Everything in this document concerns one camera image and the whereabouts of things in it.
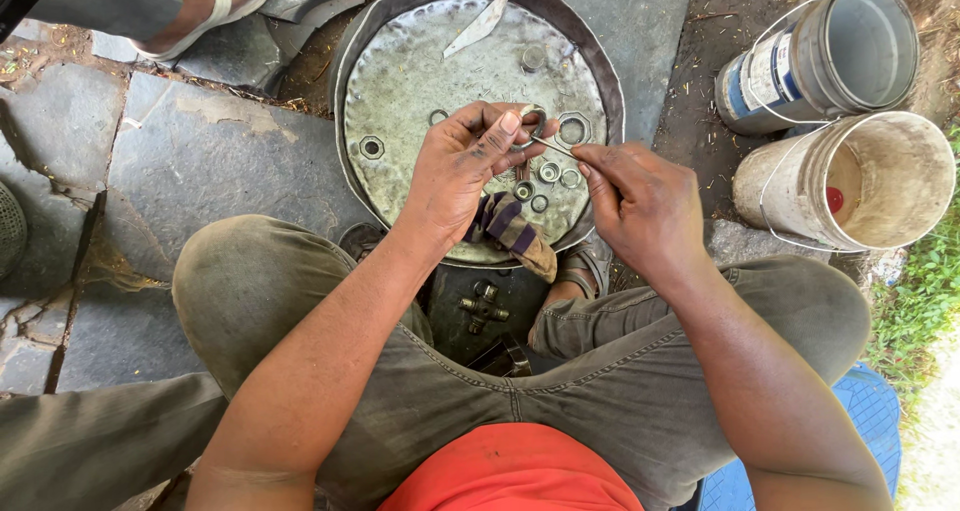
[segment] bucket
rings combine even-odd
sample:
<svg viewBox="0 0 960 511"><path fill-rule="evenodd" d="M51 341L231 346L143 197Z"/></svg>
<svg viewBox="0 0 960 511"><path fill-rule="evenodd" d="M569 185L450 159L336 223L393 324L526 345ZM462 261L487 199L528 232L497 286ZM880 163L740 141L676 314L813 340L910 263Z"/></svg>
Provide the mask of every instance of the bucket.
<svg viewBox="0 0 960 511"><path fill-rule="evenodd" d="M763 230L883 251L930 232L955 184L954 152L940 128L915 113L887 111L754 150L733 178L733 202Z"/></svg>
<svg viewBox="0 0 960 511"><path fill-rule="evenodd" d="M919 52L904 0L813 1L797 23L726 64L717 110L741 135L891 110L913 88Z"/></svg>

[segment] forearm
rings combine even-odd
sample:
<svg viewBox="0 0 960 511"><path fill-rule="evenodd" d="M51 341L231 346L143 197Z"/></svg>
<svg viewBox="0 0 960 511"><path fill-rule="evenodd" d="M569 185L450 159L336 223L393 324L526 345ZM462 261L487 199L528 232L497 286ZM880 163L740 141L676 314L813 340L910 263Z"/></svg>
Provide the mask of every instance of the forearm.
<svg viewBox="0 0 960 511"><path fill-rule="evenodd" d="M395 228L257 365L203 467L312 476L360 400L387 337L443 257Z"/></svg>
<svg viewBox="0 0 960 511"><path fill-rule="evenodd" d="M752 468L883 487L830 388L707 261L663 288L693 346L727 441Z"/></svg>

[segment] red shirt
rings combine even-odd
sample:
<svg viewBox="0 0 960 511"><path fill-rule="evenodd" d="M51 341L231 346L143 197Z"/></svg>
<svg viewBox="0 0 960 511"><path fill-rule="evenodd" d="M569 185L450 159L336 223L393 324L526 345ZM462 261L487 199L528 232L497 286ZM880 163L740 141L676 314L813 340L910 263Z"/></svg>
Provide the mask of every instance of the red shirt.
<svg viewBox="0 0 960 511"><path fill-rule="evenodd" d="M474 428L433 453L378 511L643 511L586 445L543 424Z"/></svg>

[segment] bucket handle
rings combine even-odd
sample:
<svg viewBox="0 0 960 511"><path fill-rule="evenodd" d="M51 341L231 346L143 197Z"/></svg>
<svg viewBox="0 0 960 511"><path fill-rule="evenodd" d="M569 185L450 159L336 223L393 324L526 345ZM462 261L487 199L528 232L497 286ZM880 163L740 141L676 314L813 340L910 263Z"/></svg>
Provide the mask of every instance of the bucket handle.
<svg viewBox="0 0 960 511"><path fill-rule="evenodd" d="M793 150L797 149L797 146L799 146L801 142L803 142L809 137L812 137L813 135L816 135L817 133L819 133L823 129L826 129L830 125L833 125L837 121L840 121L839 117L834 119L833 121L821 122L821 123L824 123L822 126L818 126L817 129L813 130L810 133L805 134L803 137L799 138L797 142L794 143L790 149L787 149L787 151L780 158L779 162L777 162L776 165L774 166L774 169L770 172L770 176L767 177L767 182L763 183L763 188L760 189L760 200L759 200L760 215L763 217L763 223L767 225L767 230L770 231L770 234L772 234L776 239L779 239L780 241L789 243L791 245L796 245L797 247L802 247L804 249L810 249L811 251L820 251L822 253L837 253L840 255L854 255L857 253L862 253L863 250L844 250L842 248L837 248L837 247L833 247L833 248L811 247L810 245L798 243L796 241L787 239L786 237L781 237L780 235L777 235L777 233L774 231L774 226L770 225L770 221L767 219L766 210L763 208L763 195L766 194L767 187L770 186L770 182L773 181L774 179L774 174L777 173L777 170L780 169L782 164L784 164L784 161L786 161L786 158L789 157L791 153L793 153Z"/></svg>
<svg viewBox="0 0 960 511"><path fill-rule="evenodd" d="M763 38L765 38L770 32L772 32L776 26L779 26L781 22L783 22L784 20L786 20L786 18L787 18L790 14L794 14L794 13L796 13L797 11L799 11L800 9L802 9L803 7L806 7L807 5L809 5L809 4L813 3L813 2L816 2L816 1L823 1L823 0L806 0L806 1L804 1L804 2L801 2L801 3L798 4L797 6L794 6L793 8L791 8L790 11L787 12L786 14L783 14L782 16L780 16L780 17L773 23L773 25L768 26L767 29L764 30L764 31L756 38L756 40L753 41L753 46L750 48L750 52L748 53L747 57L744 59L744 63L743 63L743 64L744 64L744 66L745 66L746 69L747 69L747 71L746 71L746 72L747 72L747 90L750 91L750 95L753 96L753 100L757 101L757 102L763 107L764 110L766 110L767 112L770 112L770 113L774 114L776 117L779 117L779 118L782 119L783 121L787 121L787 122L789 122L789 123L793 123L794 125L816 124L816 125L823 125L824 127L827 127L827 126L829 126L830 124L834 123L834 121L798 121L798 120L796 120L796 119L790 119L789 117L786 117L785 115L781 115L780 113L775 112L774 109L773 109L772 107L768 106L768 105L766 104L766 102L764 102L763 100L761 100L761 98L757 95L757 92L754 91L754 75L751 73L751 69L752 69L753 66L754 66L754 56L755 56L756 53L757 53L757 45L761 43L761 41L763 40Z"/></svg>

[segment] blue floor mat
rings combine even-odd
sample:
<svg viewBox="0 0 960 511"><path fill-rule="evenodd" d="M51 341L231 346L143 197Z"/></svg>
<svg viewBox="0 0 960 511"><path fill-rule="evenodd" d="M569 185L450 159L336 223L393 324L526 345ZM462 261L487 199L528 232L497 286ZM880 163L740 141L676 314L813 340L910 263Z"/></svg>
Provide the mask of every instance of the blue floor mat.
<svg viewBox="0 0 960 511"><path fill-rule="evenodd" d="M890 489L890 498L895 499L901 463L901 441L897 431L900 404L897 393L880 374L857 363L833 386L833 394L846 408L857 432L879 463ZM757 509L742 462L734 460L702 481L702 499L697 509Z"/></svg>

